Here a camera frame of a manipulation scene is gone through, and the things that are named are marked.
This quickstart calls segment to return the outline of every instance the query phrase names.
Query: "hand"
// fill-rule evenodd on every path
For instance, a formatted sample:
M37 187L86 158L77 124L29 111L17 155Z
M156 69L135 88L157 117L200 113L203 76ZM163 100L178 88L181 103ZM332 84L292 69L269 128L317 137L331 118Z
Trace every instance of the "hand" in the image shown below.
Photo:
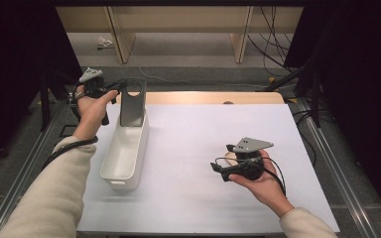
M84 91L83 86L76 89L76 93ZM78 99L78 112L81 116L78 126L73 132L79 140L90 140L95 137L106 114L106 106L118 94L117 90L111 90L100 98L81 97Z
M260 150L259 152L262 158L269 158L268 153L264 150ZM264 159L264 168L275 175L277 174L274 165L268 159ZM278 182L267 173L263 173L262 176L256 180L249 180L239 175L230 175L229 179L248 188L260 202L269 206L279 217L282 217L294 209L294 206L281 191Z

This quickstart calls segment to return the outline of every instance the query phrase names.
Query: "white container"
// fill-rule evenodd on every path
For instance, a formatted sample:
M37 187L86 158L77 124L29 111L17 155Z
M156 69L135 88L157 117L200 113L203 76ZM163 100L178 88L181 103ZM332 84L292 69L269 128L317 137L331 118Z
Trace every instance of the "white container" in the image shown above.
M100 176L113 189L135 189L141 176L150 127L147 113L144 113L142 127L121 127L119 120L101 166Z

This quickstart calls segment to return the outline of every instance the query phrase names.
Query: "sleeve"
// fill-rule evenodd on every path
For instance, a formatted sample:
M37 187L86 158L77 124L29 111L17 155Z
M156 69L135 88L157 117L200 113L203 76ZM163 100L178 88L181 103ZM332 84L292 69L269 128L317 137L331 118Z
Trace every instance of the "sleeve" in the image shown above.
M280 225L289 238L336 237L329 226L304 208L289 211L280 219Z
M57 144L78 141L67 137ZM0 237L75 237L95 146L74 148L52 161L33 181Z

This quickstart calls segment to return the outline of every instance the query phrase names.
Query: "person's left hand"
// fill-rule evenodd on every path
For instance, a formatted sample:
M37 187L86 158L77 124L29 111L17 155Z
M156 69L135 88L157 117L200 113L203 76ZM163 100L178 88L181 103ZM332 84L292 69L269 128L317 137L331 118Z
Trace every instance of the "person's left hand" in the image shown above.
M84 91L82 85L76 89L76 93L82 91ZM78 140L90 140L94 138L101 126L101 120L103 120L104 115L106 114L107 103L115 98L117 94L117 90L111 90L97 99L88 96L79 98L77 103L81 119L73 132L73 136Z

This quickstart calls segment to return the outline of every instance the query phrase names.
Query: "person's right hand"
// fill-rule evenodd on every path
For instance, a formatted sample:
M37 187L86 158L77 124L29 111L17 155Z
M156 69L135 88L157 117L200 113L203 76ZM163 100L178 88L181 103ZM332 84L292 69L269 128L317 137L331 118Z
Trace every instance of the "person's right hand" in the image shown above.
M269 158L268 153L264 150L259 152L262 158ZM274 165L268 159L264 159L264 168L277 174ZM269 206L279 217L294 209L294 206L284 196L276 179L265 172L256 180L249 180L239 175L230 175L228 178L248 188L260 202Z

